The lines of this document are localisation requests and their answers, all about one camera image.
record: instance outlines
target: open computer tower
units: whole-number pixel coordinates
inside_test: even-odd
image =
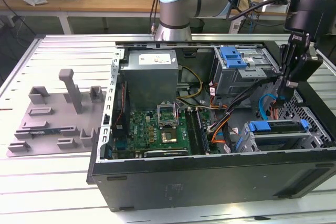
[[[335,174],[336,118],[313,88],[272,110],[275,42],[116,46],[91,170],[111,211],[298,198]]]

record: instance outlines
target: motherboard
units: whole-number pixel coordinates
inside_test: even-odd
[[[203,109],[131,111],[129,134],[115,138],[113,158],[205,154],[210,123]]]

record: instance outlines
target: aluminum extrusion table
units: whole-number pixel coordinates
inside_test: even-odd
[[[196,40],[274,40],[288,35],[194,35]],[[0,223],[263,223],[336,222],[336,177],[301,199],[243,202],[214,206],[110,212],[96,185],[87,185],[90,153],[7,158],[7,146],[30,102],[32,86],[64,92],[61,68],[72,68],[81,91],[106,87],[115,41],[147,41],[149,35],[47,36],[34,40],[0,88]],[[310,84],[336,113],[335,69],[326,62]]]

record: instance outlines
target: floor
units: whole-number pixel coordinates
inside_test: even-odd
[[[62,34],[62,28],[56,17],[26,17],[25,22],[37,34]],[[148,33],[149,20],[147,18],[108,18],[109,30],[104,31],[101,18],[72,17],[70,22],[75,34],[145,34]],[[230,22],[222,19],[205,19],[203,33],[224,34],[228,33]],[[279,22],[263,21],[266,24],[276,24]],[[6,26],[0,28],[0,85],[10,74],[18,60],[24,54],[30,42],[33,41],[34,35],[21,25],[18,19],[15,27],[9,29]],[[199,21],[193,20],[192,27],[198,27]],[[263,27],[257,26],[253,31],[250,24],[245,24],[240,33],[257,33],[257,34],[281,34],[283,26]]]

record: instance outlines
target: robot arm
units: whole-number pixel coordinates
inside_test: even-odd
[[[160,0],[155,40],[191,40],[191,18],[226,15],[228,6],[227,0]]]
[[[160,0],[160,26],[155,40],[191,40],[192,17],[225,15],[228,0]],[[311,42],[327,34],[335,24],[336,0],[290,0],[285,29],[291,31],[282,45],[281,84],[274,107],[292,96],[300,81],[307,81],[321,66],[321,56],[309,51]]]
[[[307,81],[323,64],[323,58],[310,46],[330,31],[335,19],[336,0],[290,0],[285,29],[291,35],[287,45],[280,47],[282,75],[274,107],[289,101],[299,82]]]

